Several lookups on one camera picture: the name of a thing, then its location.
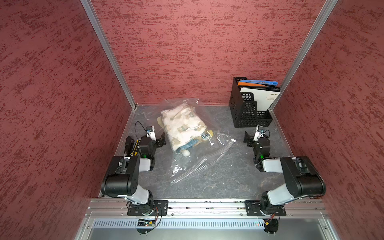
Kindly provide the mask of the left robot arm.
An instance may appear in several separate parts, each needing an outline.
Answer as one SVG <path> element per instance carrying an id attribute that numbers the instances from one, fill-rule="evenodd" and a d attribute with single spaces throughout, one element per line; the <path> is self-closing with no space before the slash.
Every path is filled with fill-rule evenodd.
<path id="1" fill-rule="evenodd" d="M 155 200 L 151 191 L 139 185 L 139 173 L 150 172 L 155 166 L 157 148 L 166 145 L 165 135 L 153 140 L 127 137 L 124 154 L 114 156 L 101 184 L 102 195 L 127 201 L 128 216 L 166 216 L 167 200 Z"/>

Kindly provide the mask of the clear plastic vacuum bag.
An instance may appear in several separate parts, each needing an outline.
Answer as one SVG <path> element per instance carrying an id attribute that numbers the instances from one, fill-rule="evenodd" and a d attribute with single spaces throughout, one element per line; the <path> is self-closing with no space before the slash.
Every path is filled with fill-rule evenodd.
<path id="1" fill-rule="evenodd" d="M 223 132 L 200 99 L 167 99 L 149 106 L 144 115 L 146 125 L 166 139 L 171 185 L 211 169 L 236 142 Z"/>

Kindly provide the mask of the white bear-pattern blanket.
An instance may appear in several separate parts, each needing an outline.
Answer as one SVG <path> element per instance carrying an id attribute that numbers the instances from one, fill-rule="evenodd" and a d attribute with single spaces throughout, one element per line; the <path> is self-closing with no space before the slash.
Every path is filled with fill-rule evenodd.
<path id="1" fill-rule="evenodd" d="M 191 141 L 195 141 L 207 130 L 207 125 L 197 115 L 195 107 L 187 103 L 161 111 L 160 119 L 176 154 L 195 145 Z"/>

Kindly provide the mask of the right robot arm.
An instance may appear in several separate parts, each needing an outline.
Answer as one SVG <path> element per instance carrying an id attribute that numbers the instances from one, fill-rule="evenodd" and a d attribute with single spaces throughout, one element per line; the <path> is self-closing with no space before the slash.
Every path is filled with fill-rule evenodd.
<path id="1" fill-rule="evenodd" d="M 245 201 L 247 216 L 283 217 L 285 205 L 301 198 L 322 197 L 326 184 L 311 160 L 306 157 L 270 156 L 270 139 L 265 133 L 251 136 L 245 132 L 244 143 L 253 148 L 255 167 L 263 173 L 282 174 L 285 183 L 262 193 L 258 201 Z"/>

